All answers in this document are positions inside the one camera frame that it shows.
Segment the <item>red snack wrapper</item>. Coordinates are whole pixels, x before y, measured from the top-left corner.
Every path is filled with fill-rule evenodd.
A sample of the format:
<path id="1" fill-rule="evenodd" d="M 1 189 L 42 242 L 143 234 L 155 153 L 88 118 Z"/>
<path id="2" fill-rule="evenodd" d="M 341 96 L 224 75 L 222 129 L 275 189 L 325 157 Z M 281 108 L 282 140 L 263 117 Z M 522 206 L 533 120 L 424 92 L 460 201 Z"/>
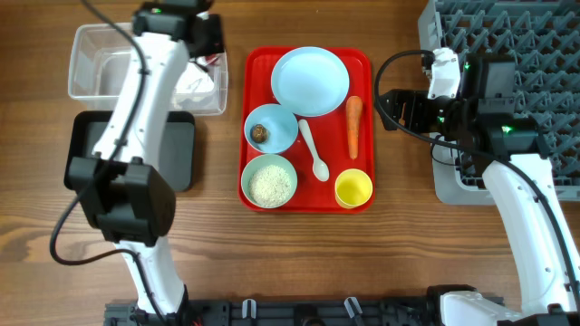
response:
<path id="1" fill-rule="evenodd" d="M 221 53 L 218 54 L 211 54 L 209 56 L 205 56 L 202 59 L 199 60 L 199 63 L 205 67 L 205 68 L 209 68 L 210 66 L 216 66 L 219 65 L 219 61 L 222 57 Z"/>

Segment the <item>white tissue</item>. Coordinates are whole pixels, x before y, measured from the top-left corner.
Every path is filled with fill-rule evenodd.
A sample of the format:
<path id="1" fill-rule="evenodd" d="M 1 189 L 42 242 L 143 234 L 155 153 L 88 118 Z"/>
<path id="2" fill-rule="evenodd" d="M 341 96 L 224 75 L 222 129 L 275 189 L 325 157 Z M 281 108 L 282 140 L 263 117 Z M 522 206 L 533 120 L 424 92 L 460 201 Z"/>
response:
<path id="1" fill-rule="evenodd" d="M 195 95 L 211 93 L 215 89 L 215 70 L 211 67 L 203 71 L 198 65 L 189 62 L 176 84 L 176 95 Z"/>

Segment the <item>orange carrot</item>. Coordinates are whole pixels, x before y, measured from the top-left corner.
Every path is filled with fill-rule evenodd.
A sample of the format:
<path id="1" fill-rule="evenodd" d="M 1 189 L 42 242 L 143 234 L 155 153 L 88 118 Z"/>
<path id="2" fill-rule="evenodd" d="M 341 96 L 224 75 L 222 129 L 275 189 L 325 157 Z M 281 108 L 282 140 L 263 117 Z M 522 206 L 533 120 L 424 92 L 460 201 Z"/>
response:
<path id="1" fill-rule="evenodd" d="M 357 159 L 359 153 L 359 128 L 363 113 L 363 100 L 351 96 L 346 102 L 347 143 L 350 159 Z"/>

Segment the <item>yellow cup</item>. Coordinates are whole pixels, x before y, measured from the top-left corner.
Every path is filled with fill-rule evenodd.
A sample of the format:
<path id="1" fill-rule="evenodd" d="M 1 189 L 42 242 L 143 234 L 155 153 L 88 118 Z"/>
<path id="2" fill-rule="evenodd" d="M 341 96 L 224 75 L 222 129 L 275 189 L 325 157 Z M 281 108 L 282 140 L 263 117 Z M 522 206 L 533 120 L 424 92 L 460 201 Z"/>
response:
<path id="1" fill-rule="evenodd" d="M 360 169 L 346 169 L 334 182 L 335 200 L 342 208 L 354 209 L 362 206 L 371 199 L 372 193 L 372 180 Z"/>

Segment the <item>brown mushroom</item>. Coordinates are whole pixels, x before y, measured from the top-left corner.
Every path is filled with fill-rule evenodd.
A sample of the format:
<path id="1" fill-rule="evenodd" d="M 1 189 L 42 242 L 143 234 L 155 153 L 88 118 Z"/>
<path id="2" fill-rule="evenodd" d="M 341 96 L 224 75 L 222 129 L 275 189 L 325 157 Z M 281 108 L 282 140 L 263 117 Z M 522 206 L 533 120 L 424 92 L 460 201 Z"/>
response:
<path id="1" fill-rule="evenodd" d="M 256 124 L 251 128 L 250 136 L 256 144 L 263 144 L 269 138 L 269 131 L 264 125 Z"/>

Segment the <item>light blue bowl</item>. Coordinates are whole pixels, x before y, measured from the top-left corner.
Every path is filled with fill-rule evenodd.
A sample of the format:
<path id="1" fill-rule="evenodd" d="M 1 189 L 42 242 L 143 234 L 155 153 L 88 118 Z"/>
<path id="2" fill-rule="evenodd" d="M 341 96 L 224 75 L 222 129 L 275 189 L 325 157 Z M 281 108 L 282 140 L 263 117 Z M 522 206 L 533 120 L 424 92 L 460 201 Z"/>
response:
<path id="1" fill-rule="evenodd" d="M 266 130 L 266 140 L 256 142 L 252 133 L 257 125 Z M 279 104 L 264 104 L 246 118 L 243 134 L 248 144 L 265 154 L 279 154 L 289 149 L 298 136 L 298 122 L 292 111 Z"/>

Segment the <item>green bowl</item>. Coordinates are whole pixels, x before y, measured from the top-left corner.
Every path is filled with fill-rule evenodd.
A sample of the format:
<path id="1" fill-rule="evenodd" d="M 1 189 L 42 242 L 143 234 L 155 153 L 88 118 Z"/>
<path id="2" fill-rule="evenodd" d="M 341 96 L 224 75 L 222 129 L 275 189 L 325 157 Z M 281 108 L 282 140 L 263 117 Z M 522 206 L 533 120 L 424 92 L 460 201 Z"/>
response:
<path id="1" fill-rule="evenodd" d="M 276 165 L 276 166 L 279 166 L 280 168 L 283 168 L 290 175 L 290 178 L 292 179 L 293 191 L 291 193 L 291 196 L 281 206 L 288 203 L 290 201 L 290 199 L 294 196 L 295 191 L 297 190 L 297 183 L 298 183 L 295 168 L 290 163 L 290 161 L 287 160 L 286 158 L 279 156 L 279 155 L 276 155 L 276 154 L 264 154 L 264 155 L 260 155 L 256 158 L 253 158 L 249 163 L 246 164 L 246 166 L 244 167 L 244 169 L 242 171 L 242 175 L 240 177 L 240 186 L 241 186 L 241 190 L 242 190 L 242 194 L 243 194 L 244 199 L 247 199 L 254 206 L 257 206 L 259 208 L 264 208 L 264 209 L 274 209 L 274 208 L 279 208 L 281 206 L 276 206 L 273 208 L 265 208 L 265 207 L 259 206 L 250 196 L 249 182 L 250 182 L 250 178 L 260 168 L 263 168 L 263 167 L 266 167 L 269 165 Z"/>

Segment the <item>white rice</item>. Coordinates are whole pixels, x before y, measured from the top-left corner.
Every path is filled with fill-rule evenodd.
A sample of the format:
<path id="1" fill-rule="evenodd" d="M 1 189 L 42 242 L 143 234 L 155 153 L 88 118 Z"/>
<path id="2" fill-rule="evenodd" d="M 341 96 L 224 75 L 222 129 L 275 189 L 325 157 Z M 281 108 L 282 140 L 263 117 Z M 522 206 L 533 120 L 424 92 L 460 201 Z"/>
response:
<path id="1" fill-rule="evenodd" d="M 269 165 L 260 168 L 249 182 L 250 196 L 265 208 L 281 206 L 293 191 L 290 175 L 279 166 Z"/>

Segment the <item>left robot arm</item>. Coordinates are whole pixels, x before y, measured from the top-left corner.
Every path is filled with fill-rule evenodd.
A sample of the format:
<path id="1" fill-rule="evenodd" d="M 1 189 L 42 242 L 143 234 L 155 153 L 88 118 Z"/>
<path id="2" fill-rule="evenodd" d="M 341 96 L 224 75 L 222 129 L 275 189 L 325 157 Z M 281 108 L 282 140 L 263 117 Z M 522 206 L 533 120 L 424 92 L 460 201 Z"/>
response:
<path id="1" fill-rule="evenodd" d="M 111 28 L 132 49 L 111 118 L 88 158 L 71 160 L 68 178 L 76 196 L 56 223 L 49 251 L 75 206 L 89 225 L 125 259 L 139 298 L 129 318 L 139 325 L 199 325 L 186 285 L 171 256 L 168 233 L 176 194 L 158 171 L 160 148 L 175 86 L 199 57 L 223 53 L 221 19 L 212 0 L 145 2 L 132 31 Z"/>

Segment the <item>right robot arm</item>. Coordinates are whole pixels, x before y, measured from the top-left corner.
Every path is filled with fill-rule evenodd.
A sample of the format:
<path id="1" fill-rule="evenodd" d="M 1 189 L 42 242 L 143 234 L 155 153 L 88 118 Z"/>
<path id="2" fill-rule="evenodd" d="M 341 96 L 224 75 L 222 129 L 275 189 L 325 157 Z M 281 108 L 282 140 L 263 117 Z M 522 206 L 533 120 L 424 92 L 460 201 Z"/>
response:
<path id="1" fill-rule="evenodd" d="M 579 253 L 557 199 L 545 137 L 515 114 L 516 65 L 506 55 L 422 51 L 426 91 L 375 91 L 384 127 L 471 157 L 501 215 L 514 256 L 519 312 L 464 285 L 428 290 L 438 325 L 576 325 Z"/>

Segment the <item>grey dishwasher rack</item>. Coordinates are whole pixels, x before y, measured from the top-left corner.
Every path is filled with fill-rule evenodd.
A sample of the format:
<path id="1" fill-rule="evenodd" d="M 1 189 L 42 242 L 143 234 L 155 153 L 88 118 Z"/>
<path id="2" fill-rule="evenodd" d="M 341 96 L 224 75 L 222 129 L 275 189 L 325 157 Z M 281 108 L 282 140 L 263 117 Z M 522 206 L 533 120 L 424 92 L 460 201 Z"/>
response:
<path id="1" fill-rule="evenodd" d="M 576 1 L 453 1 L 426 4 L 424 50 L 505 54 L 516 64 L 516 115 L 532 118 L 551 153 L 556 194 L 579 199 L 579 4 Z"/>

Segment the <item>light blue plate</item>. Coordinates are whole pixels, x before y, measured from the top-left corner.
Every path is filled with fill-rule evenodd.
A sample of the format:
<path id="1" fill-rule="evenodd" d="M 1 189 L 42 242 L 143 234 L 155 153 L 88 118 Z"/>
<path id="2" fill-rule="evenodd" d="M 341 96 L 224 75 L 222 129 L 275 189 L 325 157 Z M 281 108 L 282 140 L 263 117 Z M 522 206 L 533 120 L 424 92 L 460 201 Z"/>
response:
<path id="1" fill-rule="evenodd" d="M 319 47 L 299 47 L 276 62 L 271 89 L 278 103 L 295 115 L 320 117 L 343 103 L 350 75 L 336 54 Z"/>

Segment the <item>red serving tray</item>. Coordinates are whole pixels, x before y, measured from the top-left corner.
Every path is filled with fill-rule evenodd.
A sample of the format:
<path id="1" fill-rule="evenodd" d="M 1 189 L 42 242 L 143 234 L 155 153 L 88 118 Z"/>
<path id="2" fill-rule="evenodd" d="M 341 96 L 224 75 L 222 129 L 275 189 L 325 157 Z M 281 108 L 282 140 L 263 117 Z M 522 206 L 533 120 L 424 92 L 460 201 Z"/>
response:
<path id="1" fill-rule="evenodd" d="M 265 153 L 253 149 L 243 131 L 249 113 L 264 104 L 279 104 L 271 89 L 271 74 L 276 62 L 286 53 L 299 47 L 264 46 L 256 48 L 246 58 L 244 100 L 242 105 L 242 136 L 239 167 Z M 295 143 L 286 151 L 276 154 L 290 161 L 297 174 L 297 190 L 288 203 L 277 209 L 280 214 L 344 214 L 334 196 L 334 182 L 348 168 L 364 171 L 375 177 L 372 103 L 372 72 L 368 57 L 360 50 L 346 47 L 323 48 L 336 54 L 350 75 L 350 90 L 343 103 L 334 111 L 320 117 L 296 116 L 305 119 L 314 136 L 314 144 L 328 165 L 330 178 L 319 181 L 313 174 L 312 156 L 298 133 Z M 347 143 L 345 105 L 349 97 L 362 99 L 363 110 L 359 128 L 359 155 L 350 159 Z"/>

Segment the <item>black plastic tray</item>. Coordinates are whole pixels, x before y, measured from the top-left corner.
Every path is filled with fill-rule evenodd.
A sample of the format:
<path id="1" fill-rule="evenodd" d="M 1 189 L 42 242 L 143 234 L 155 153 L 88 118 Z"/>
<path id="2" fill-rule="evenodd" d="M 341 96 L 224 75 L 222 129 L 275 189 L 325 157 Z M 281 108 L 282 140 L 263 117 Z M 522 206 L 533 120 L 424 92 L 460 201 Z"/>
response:
<path id="1" fill-rule="evenodd" d="M 75 117 L 63 178 L 67 189 L 73 189 L 67 176 L 73 157 L 88 158 L 92 154 L 111 115 L 111 111 L 87 110 Z M 195 134 L 195 119 L 191 113 L 169 113 L 160 146 L 159 173 L 176 192 L 187 192 L 194 183 Z"/>

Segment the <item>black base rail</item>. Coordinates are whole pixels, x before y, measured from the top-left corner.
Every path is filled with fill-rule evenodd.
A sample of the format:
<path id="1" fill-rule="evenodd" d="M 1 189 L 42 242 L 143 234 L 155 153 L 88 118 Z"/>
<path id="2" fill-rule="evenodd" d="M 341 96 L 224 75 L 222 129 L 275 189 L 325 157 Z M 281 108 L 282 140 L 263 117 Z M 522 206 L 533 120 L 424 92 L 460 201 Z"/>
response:
<path id="1" fill-rule="evenodd" d="M 105 306 L 105 325 L 303 326 L 440 325 L 435 303 L 418 297 L 391 297 L 365 301 L 242 302 L 191 301 L 179 312 L 159 317 L 135 303 Z"/>

